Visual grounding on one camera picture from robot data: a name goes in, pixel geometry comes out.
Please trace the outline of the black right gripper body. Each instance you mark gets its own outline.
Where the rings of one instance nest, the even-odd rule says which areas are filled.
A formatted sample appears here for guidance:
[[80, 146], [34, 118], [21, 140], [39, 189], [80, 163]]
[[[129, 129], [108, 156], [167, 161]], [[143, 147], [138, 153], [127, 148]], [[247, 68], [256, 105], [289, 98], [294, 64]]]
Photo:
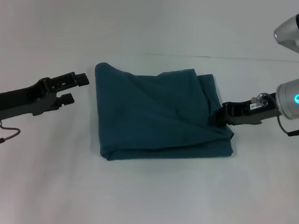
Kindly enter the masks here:
[[281, 113], [277, 110], [275, 93], [263, 93], [263, 98], [267, 101], [266, 106], [253, 105], [250, 100], [245, 102], [232, 102], [230, 104], [229, 124], [236, 125], [259, 125], [263, 120], [277, 118]]

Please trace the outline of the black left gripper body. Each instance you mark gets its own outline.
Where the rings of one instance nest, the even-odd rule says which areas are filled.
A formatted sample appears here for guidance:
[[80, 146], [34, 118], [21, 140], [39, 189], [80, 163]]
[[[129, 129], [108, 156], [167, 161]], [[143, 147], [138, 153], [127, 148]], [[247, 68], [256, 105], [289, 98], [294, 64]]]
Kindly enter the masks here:
[[42, 78], [31, 87], [0, 94], [0, 121], [24, 114], [38, 116], [55, 107], [62, 82]]

